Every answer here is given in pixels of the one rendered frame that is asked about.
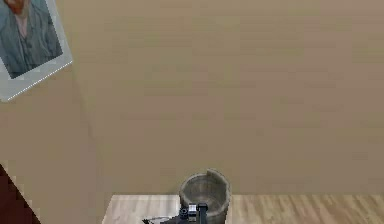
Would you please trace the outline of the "wooden bucket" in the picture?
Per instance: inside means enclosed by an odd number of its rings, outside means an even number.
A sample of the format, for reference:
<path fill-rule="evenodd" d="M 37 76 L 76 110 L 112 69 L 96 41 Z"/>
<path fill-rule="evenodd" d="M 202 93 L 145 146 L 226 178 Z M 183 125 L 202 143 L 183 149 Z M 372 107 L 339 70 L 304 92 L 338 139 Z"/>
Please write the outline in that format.
<path fill-rule="evenodd" d="M 179 190 L 180 205 L 208 205 L 207 224 L 226 224 L 231 200 L 231 186 L 225 176 L 213 168 L 188 177 Z"/>

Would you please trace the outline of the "framed portrait picture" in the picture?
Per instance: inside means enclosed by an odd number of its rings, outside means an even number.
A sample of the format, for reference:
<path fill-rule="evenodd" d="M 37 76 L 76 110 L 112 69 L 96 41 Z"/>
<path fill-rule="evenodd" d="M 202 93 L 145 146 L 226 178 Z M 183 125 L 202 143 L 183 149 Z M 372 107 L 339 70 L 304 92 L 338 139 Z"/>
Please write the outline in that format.
<path fill-rule="evenodd" d="M 0 0 L 0 101 L 72 62 L 56 0 Z"/>

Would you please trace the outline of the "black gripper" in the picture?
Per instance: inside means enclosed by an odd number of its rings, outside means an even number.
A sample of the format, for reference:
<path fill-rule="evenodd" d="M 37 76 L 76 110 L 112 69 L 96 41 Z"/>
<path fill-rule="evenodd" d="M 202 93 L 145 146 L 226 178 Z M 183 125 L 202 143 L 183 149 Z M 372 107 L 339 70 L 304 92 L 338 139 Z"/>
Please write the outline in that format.
<path fill-rule="evenodd" d="M 188 224 L 188 209 L 181 208 L 175 217 L 152 217 L 142 219 L 144 224 Z"/>

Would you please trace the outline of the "pale wooden table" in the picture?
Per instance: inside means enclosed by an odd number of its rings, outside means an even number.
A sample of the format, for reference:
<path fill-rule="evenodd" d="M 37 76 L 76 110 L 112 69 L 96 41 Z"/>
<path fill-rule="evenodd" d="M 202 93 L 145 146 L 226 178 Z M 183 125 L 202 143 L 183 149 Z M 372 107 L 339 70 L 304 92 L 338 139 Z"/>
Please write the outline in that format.
<path fill-rule="evenodd" d="M 102 224 L 171 217 L 177 195 L 114 195 Z M 234 195 L 226 224 L 384 224 L 384 194 Z"/>

